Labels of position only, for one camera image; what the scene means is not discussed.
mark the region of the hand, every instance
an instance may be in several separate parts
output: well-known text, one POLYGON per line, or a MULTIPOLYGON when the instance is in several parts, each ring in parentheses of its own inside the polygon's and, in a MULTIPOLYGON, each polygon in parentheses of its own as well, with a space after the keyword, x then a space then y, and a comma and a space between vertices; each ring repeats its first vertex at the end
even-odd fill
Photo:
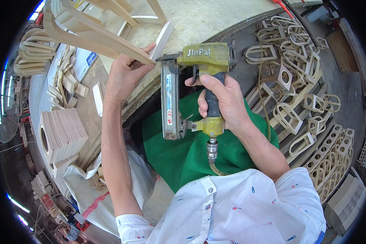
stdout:
MULTIPOLYGON (((149 54, 155 46, 156 43, 153 42, 142 50, 149 54)), ((121 54, 111 64, 104 100, 118 105, 122 104, 137 87, 140 79, 154 68, 154 64, 144 65, 125 54, 121 54)))
MULTIPOLYGON (((193 78, 185 81, 187 86, 190 86, 193 78)), ((244 97, 241 93, 238 82, 225 75, 225 85, 217 78, 209 75, 202 75, 193 85, 204 85, 211 90, 218 98, 220 111, 225 119, 225 129, 229 129, 232 133, 238 133, 242 123, 246 123, 251 119, 248 116, 244 105, 244 97)), ((198 98, 199 113, 202 117, 207 116, 208 105, 205 100, 205 90, 203 90, 198 98)))

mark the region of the left hand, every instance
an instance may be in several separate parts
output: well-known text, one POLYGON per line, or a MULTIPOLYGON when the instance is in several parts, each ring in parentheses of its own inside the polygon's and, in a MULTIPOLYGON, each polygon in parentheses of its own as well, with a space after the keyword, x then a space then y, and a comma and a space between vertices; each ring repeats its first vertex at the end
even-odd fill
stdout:
MULTIPOLYGON (((149 54, 155 46, 156 43, 153 42, 142 50, 149 54)), ((140 79, 153 70, 155 66, 154 64, 144 65, 125 54, 121 54, 111 64, 104 100, 117 105, 122 104, 137 87, 140 79)))

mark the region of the white shirt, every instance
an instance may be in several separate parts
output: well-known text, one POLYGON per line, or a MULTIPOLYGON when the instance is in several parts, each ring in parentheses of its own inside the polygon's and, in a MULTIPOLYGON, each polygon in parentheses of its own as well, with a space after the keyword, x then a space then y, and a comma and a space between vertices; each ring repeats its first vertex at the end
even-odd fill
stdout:
POLYGON ((144 217, 116 218, 122 244, 321 243, 326 221, 306 168, 276 183, 256 169, 185 184, 153 227, 144 217))

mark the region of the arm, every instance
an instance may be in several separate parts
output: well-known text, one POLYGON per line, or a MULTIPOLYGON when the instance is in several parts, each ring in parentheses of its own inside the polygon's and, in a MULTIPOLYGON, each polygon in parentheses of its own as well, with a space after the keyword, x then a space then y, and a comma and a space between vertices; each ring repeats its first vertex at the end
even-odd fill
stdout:
MULTIPOLYGON (((191 82, 192 78, 186 80, 185 84, 190 85, 191 82)), ((225 85, 223 85, 212 76, 202 75, 194 85, 204 85, 217 96, 221 114, 225 119, 225 129, 229 129, 239 138, 261 172, 276 182, 290 170, 281 151, 267 140, 249 118, 244 105, 244 97, 235 79, 226 75, 225 85)), ((198 105, 199 113, 202 117, 206 117, 208 106, 204 90, 198 98, 198 105)))
MULTIPOLYGON (((143 48, 149 53, 155 43, 143 48)), ((111 65, 102 118, 102 166, 111 194, 115 216, 143 213, 133 194, 132 175, 122 133, 123 101, 137 87, 139 80, 155 65, 142 65, 121 54, 111 65)))

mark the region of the right hand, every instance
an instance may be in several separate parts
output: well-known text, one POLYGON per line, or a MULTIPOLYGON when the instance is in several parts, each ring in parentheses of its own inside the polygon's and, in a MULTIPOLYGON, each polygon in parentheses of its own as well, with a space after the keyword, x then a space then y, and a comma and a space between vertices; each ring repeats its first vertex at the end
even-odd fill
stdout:
MULTIPOLYGON (((185 81, 185 85, 191 86, 193 78, 189 78, 185 81)), ((207 89, 211 90, 218 98, 220 112, 225 119, 225 129, 229 129, 232 133, 239 132, 242 123, 246 123, 251 119, 248 116, 247 110, 244 105, 244 97, 241 93, 240 85, 238 82, 225 75, 225 85, 221 83, 217 78, 210 75, 202 75, 194 85, 203 85, 207 89)), ((199 113, 202 117, 207 116, 208 105, 205 100, 205 90, 203 90, 198 98, 199 113)))

